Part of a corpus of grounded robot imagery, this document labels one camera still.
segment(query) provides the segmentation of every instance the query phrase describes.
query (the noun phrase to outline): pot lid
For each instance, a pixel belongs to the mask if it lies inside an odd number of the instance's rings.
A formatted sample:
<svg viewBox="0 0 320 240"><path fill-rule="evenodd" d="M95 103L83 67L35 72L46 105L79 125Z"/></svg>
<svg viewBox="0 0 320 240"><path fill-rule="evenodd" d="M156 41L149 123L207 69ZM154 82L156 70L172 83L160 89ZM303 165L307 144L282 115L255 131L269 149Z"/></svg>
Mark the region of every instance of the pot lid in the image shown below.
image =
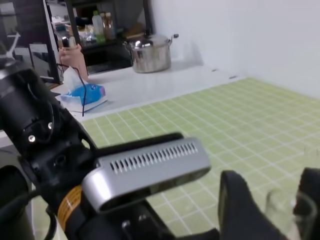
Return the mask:
<svg viewBox="0 0 320 240"><path fill-rule="evenodd" d="M143 49L149 47L160 47L166 45L169 39L163 35L148 35L142 36L134 41L130 42L130 47L132 49Z"/></svg>

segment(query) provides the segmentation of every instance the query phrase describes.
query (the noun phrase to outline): plastic bottle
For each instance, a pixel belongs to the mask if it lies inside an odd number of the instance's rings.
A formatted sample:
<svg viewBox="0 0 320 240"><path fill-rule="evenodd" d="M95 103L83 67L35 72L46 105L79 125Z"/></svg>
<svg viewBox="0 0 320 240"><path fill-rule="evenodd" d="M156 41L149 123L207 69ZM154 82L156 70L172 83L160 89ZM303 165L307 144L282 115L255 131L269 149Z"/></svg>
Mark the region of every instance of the plastic bottle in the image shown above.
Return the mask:
<svg viewBox="0 0 320 240"><path fill-rule="evenodd" d="M112 21L111 13L107 12L105 14L105 28L107 32L107 39L113 40L116 39L116 30L114 27L114 22Z"/></svg>
<svg viewBox="0 0 320 240"><path fill-rule="evenodd" d="M98 11L93 12L92 23L94 27L94 33L96 36L97 43L104 43L106 41L104 35L104 23L101 16L98 14Z"/></svg>
<svg viewBox="0 0 320 240"><path fill-rule="evenodd" d="M105 37L105 40L110 40L109 35L108 35L108 22L107 22L107 18L106 18L106 14L104 12L100 13L101 19L102 19L102 23L103 23L103 34Z"/></svg>

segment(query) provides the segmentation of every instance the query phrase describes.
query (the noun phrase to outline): bottle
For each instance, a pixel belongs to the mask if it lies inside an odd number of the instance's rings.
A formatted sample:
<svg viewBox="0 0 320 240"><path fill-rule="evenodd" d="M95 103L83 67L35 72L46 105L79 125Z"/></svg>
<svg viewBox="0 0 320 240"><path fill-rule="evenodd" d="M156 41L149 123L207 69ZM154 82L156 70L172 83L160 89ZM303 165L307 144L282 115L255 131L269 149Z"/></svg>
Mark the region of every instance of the bottle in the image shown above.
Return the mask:
<svg viewBox="0 0 320 240"><path fill-rule="evenodd" d="M114 27L114 23L112 21L111 13L107 12L105 14L105 21L106 21L106 31L107 31L107 39L113 40L116 39L116 31Z"/></svg>
<svg viewBox="0 0 320 240"><path fill-rule="evenodd" d="M102 23L103 23L103 34L105 37L105 40L110 40L109 36L108 36L108 28L107 28L107 18L106 18L106 14L104 12L100 13L101 19L102 19Z"/></svg>
<svg viewBox="0 0 320 240"><path fill-rule="evenodd" d="M104 43L106 41L104 34L104 23L102 22L101 16L98 11L93 12L92 23L94 27L94 33L97 43Z"/></svg>
<svg viewBox="0 0 320 240"><path fill-rule="evenodd" d="M81 46L76 44L76 40L71 36L68 40L62 42L63 48L59 49L60 61L63 65L70 66L79 70L82 80L88 81L88 72L85 57L81 52Z"/></svg>

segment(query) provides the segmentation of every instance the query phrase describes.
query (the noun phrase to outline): orange tape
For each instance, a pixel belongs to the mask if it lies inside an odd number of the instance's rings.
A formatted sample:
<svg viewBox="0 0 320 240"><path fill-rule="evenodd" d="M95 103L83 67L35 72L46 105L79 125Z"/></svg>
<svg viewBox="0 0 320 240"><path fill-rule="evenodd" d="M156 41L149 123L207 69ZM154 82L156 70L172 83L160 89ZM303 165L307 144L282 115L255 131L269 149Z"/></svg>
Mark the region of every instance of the orange tape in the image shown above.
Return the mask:
<svg viewBox="0 0 320 240"><path fill-rule="evenodd" d="M63 231L66 229L66 223L70 215L81 202L81 192L81 186L76 186L68 192L59 206L57 217Z"/></svg>

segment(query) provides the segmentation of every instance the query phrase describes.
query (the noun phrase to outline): tissue box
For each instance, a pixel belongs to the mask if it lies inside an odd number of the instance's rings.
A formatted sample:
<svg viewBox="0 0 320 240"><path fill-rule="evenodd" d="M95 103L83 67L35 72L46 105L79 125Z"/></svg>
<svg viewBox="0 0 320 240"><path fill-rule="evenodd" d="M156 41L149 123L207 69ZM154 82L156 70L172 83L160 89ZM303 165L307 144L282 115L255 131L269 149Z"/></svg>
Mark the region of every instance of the tissue box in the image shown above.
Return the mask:
<svg viewBox="0 0 320 240"><path fill-rule="evenodd" d="M103 86L88 83L85 87L80 86L70 93L62 94L60 96L62 105L70 112L82 113L83 105L84 111L86 112L108 100L106 90Z"/></svg>

